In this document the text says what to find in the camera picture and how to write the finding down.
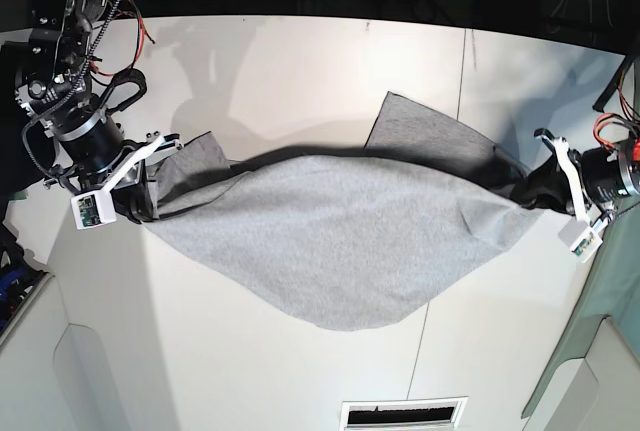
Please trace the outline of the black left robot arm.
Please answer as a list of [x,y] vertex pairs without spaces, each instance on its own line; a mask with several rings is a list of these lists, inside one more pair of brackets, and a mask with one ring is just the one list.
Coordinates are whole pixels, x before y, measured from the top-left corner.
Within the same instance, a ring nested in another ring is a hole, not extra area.
[[579,152],[546,128],[534,131],[551,156],[517,183],[510,198],[527,209],[550,209],[588,219],[596,208],[613,221],[626,213],[616,203],[639,197],[639,107],[625,97],[626,77],[639,53],[624,57],[592,109],[598,146]]

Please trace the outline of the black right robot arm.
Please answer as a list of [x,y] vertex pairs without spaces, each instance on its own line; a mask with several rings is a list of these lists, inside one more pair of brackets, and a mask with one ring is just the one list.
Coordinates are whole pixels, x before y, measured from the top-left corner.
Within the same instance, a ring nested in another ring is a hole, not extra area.
[[[110,24],[135,22],[132,58],[105,73],[97,53]],[[146,165],[167,141],[157,133],[137,142],[113,117],[147,92],[137,69],[149,35],[134,0],[34,0],[25,43],[1,46],[1,191],[43,182],[72,196],[82,229],[121,215],[153,218]]]

